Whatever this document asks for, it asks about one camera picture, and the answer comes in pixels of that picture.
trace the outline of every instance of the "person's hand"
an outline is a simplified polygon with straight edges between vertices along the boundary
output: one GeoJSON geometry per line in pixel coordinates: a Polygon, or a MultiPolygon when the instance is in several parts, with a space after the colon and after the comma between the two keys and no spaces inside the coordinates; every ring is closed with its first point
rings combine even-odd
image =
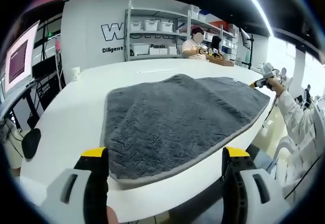
{"type": "Polygon", "coordinates": [[[208,52],[202,48],[202,47],[197,47],[197,54],[203,55],[203,54],[207,54],[208,52]]]}
{"type": "Polygon", "coordinates": [[[272,86],[272,90],[275,91],[278,96],[285,91],[285,88],[276,78],[269,78],[266,82],[272,86]]]}

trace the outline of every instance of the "sleeve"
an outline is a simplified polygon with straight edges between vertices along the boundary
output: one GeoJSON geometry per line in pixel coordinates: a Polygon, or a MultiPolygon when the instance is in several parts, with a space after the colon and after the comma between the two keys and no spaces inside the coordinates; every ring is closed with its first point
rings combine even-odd
{"type": "Polygon", "coordinates": [[[313,126],[314,111],[303,111],[287,91],[281,94],[278,107],[286,124],[288,135],[296,144],[301,144],[310,127],[313,126]]]}
{"type": "Polygon", "coordinates": [[[187,50],[192,50],[192,46],[191,46],[189,40],[186,40],[182,45],[182,53],[187,50]]]}

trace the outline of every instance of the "gray towel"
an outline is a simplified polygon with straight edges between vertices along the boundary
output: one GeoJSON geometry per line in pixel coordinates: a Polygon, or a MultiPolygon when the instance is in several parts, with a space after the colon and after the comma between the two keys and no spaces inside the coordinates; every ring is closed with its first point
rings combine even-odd
{"type": "Polygon", "coordinates": [[[247,130],[269,100],[226,77],[179,74],[115,89],[106,97],[102,131],[110,176],[146,184],[178,174],[247,130]]]}

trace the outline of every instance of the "ceiling light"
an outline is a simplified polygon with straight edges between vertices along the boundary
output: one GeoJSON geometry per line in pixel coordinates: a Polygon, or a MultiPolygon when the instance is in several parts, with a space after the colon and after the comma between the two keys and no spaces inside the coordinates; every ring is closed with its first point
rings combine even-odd
{"type": "Polygon", "coordinates": [[[268,29],[268,31],[269,31],[269,33],[270,33],[270,36],[273,37],[274,34],[273,34],[272,29],[271,29],[271,25],[270,25],[270,23],[269,23],[269,21],[268,21],[268,18],[266,17],[266,15],[265,15],[265,13],[264,13],[262,7],[261,7],[261,5],[258,3],[257,0],[251,0],[251,1],[253,2],[253,4],[255,5],[255,7],[257,8],[259,14],[261,15],[261,17],[262,17],[262,19],[263,19],[263,21],[264,21],[264,23],[265,23],[265,25],[266,25],[266,28],[268,29]]]}

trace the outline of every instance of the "shelf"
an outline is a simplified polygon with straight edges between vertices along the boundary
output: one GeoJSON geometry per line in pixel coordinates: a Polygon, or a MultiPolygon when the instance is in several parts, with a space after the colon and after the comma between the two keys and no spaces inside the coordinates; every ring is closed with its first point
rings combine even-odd
{"type": "Polygon", "coordinates": [[[135,55],[130,60],[155,59],[155,58],[181,58],[181,55],[135,55]]]}
{"type": "Polygon", "coordinates": [[[228,46],[228,45],[222,45],[223,47],[226,47],[228,49],[232,49],[232,47],[228,46]]]}
{"type": "Polygon", "coordinates": [[[154,8],[131,8],[131,15],[134,16],[153,16],[153,17],[162,17],[162,18],[172,18],[179,19],[185,18],[187,19],[187,15],[170,12],[166,10],[154,9],[154,8]]]}
{"type": "Polygon", "coordinates": [[[235,35],[233,35],[232,33],[230,33],[230,32],[227,32],[227,31],[223,31],[223,33],[226,35],[226,36],[228,36],[228,37],[230,37],[230,38],[236,38],[236,36],[235,35]]]}
{"type": "MultiPolygon", "coordinates": [[[[204,39],[203,42],[207,42],[207,43],[211,43],[211,41],[207,40],[207,39],[204,39]]],[[[228,49],[232,49],[232,47],[228,46],[228,45],[222,45],[228,49]]]]}
{"type": "Polygon", "coordinates": [[[186,37],[187,34],[179,34],[179,33],[170,33],[170,32],[162,32],[162,31],[131,31],[130,34],[134,35],[167,35],[167,36],[180,36],[186,37]]]}
{"type": "Polygon", "coordinates": [[[217,31],[221,31],[220,28],[216,27],[216,26],[213,26],[212,24],[209,24],[207,22],[203,22],[203,21],[200,21],[198,19],[195,19],[195,18],[191,18],[191,23],[192,24],[195,24],[195,25],[199,25],[201,27],[205,27],[205,28],[208,28],[208,29],[214,29],[214,30],[217,30],[217,31]]]}

